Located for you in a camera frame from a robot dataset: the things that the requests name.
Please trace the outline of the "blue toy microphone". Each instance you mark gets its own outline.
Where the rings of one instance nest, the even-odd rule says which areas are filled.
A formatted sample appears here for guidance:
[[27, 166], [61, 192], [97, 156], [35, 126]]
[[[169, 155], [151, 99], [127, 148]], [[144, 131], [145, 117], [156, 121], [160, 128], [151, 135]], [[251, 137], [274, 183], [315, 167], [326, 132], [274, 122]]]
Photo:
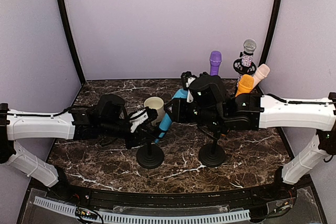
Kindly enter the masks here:
[[[175, 98], [182, 98], [182, 99], [186, 99], [187, 98], [187, 94], [188, 91], [184, 90], [184, 89], [179, 89], [175, 95], [173, 96], [173, 99]], [[163, 137], [165, 137], [167, 131], [169, 130], [170, 126], [172, 124], [172, 120], [170, 119], [170, 117], [168, 116], [167, 113], [165, 113], [160, 125], [159, 125], [159, 136], [155, 139], [155, 144], [157, 144]]]

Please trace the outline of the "black stand of blue microphone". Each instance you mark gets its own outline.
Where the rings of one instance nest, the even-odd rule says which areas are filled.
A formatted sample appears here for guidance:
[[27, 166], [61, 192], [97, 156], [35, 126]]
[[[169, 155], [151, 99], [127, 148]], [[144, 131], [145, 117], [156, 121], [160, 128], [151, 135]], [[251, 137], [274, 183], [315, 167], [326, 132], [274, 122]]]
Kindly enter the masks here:
[[164, 153], [156, 144], [147, 143], [140, 147], [136, 153], [137, 163], [146, 169], [155, 169], [164, 161]]

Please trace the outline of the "black stand of orange microphone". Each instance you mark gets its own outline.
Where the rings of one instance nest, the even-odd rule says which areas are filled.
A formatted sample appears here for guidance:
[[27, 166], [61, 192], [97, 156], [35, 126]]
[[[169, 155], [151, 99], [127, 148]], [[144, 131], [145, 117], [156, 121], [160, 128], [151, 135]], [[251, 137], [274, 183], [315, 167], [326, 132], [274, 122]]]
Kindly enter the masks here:
[[221, 131], [214, 130], [213, 135], [210, 135], [200, 126], [198, 126], [198, 129], [213, 140], [212, 143], [205, 144], [201, 147], [198, 153], [199, 161], [201, 162], [201, 164], [207, 167], [214, 168], [221, 166], [226, 160], [226, 154], [224, 149], [220, 145], [218, 145], [218, 140], [222, 135]]

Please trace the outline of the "orange toy microphone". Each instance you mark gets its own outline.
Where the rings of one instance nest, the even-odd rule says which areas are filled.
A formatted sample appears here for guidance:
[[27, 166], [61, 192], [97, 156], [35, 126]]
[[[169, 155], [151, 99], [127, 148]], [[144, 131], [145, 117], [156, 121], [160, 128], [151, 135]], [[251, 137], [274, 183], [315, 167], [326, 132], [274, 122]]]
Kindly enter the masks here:
[[238, 82], [238, 88], [233, 97], [223, 103], [224, 123], [221, 135], [227, 135], [230, 130], [249, 130], [253, 111], [250, 108], [250, 92], [253, 89], [254, 78], [243, 75]]

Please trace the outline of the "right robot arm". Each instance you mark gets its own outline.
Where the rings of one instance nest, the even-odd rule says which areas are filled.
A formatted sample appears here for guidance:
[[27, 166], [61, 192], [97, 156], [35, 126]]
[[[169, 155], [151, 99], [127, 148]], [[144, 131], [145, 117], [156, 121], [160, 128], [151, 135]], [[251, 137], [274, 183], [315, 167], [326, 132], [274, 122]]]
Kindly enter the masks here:
[[199, 160], [208, 167], [224, 161], [224, 150], [217, 145], [229, 131], [259, 130], [273, 127], [315, 129], [309, 144], [292, 161], [276, 171], [275, 183], [268, 188], [273, 200], [288, 191], [320, 161], [328, 162], [335, 155], [335, 93], [322, 99], [283, 99], [273, 94], [252, 93], [254, 79], [244, 75], [237, 93], [230, 95], [219, 76], [185, 72], [183, 87], [164, 107], [159, 138], [163, 138], [172, 123], [196, 123], [213, 139], [199, 151]]

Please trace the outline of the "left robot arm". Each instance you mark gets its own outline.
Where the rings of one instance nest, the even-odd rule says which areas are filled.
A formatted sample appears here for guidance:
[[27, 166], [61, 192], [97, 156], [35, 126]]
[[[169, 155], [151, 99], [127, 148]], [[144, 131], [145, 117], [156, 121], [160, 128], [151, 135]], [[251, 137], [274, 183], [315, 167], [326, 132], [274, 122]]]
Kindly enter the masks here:
[[156, 109], [144, 107], [128, 113], [125, 101], [118, 95], [102, 95], [92, 106], [73, 105], [59, 113], [30, 113], [10, 109], [1, 104], [1, 163], [32, 177], [63, 201], [74, 197], [60, 168], [47, 164], [23, 148], [17, 140], [27, 138], [59, 138], [88, 140], [101, 135], [121, 138], [126, 148], [141, 145], [153, 136], [147, 124], [156, 120]]

